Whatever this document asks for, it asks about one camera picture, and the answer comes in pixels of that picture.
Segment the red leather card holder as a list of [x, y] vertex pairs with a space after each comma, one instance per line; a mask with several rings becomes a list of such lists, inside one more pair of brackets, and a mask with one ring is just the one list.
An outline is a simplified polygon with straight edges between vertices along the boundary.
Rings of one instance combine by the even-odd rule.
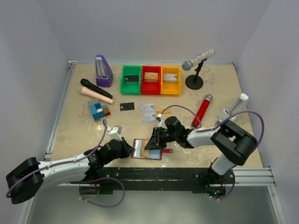
[[143, 139], [134, 139], [133, 147], [135, 148], [135, 152], [132, 154], [132, 158], [135, 159], [145, 159], [145, 160], [162, 160], [163, 154], [170, 154], [172, 153], [172, 149], [165, 148], [165, 149], [155, 149], [149, 151], [148, 157], [141, 157], [140, 156], [140, 148], [141, 148], [141, 141]]

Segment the gold credit card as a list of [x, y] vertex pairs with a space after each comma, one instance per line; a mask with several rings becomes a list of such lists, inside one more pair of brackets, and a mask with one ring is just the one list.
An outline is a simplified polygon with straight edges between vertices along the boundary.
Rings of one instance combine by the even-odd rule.
[[163, 114], [171, 114], [171, 108], [166, 109], [165, 107], [157, 107], [156, 108], [156, 114], [161, 114], [163, 112]]
[[148, 144], [149, 140], [143, 139], [141, 141], [141, 148], [140, 148], [140, 156], [141, 157], [148, 157], [150, 151], [148, 149], [145, 149], [146, 145]]

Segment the silver credit card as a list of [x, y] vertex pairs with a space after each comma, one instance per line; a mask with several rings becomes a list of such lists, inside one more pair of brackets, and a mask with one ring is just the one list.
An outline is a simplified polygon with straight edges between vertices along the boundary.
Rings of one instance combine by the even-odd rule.
[[154, 104], [141, 104], [140, 105], [141, 112], [152, 112], [154, 110], [155, 110]]

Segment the black credit card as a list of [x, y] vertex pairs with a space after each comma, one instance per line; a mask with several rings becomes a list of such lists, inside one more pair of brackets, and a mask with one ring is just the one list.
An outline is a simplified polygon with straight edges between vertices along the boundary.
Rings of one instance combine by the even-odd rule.
[[129, 102], [129, 103], [120, 103], [120, 111], [132, 111], [135, 109], [135, 104], [134, 102]]

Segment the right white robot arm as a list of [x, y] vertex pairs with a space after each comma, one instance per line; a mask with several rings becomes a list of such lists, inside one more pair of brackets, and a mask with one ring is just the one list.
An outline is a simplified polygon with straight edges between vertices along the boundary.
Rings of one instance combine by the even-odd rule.
[[211, 129], [185, 128], [175, 116], [161, 121], [153, 128], [152, 136], [144, 147], [146, 150], [164, 149], [169, 142], [176, 142], [182, 148], [216, 146], [221, 155], [209, 168], [217, 175], [224, 175], [235, 166], [242, 166], [258, 147], [258, 141], [249, 132], [227, 120]]

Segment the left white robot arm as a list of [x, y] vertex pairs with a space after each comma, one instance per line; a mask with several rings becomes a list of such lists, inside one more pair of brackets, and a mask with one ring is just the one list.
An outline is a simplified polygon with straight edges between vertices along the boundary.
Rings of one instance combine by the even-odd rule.
[[34, 197], [39, 190], [63, 183], [88, 181], [99, 175], [108, 163], [128, 158], [134, 151], [121, 138], [69, 159], [44, 162], [35, 157], [28, 158], [7, 174], [6, 197], [11, 199], [12, 204], [19, 204]]

